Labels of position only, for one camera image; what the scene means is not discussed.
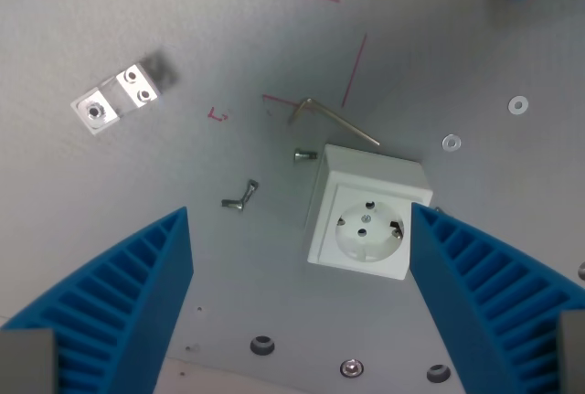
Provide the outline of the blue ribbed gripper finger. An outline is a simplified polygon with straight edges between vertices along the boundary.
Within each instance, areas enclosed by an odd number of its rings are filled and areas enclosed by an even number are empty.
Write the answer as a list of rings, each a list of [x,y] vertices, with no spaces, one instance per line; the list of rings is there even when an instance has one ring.
[[[562,313],[584,290],[449,215],[411,208],[410,271],[468,393],[558,393]]]
[[[59,393],[152,393],[194,272],[179,208],[42,293],[5,330],[50,330]]]

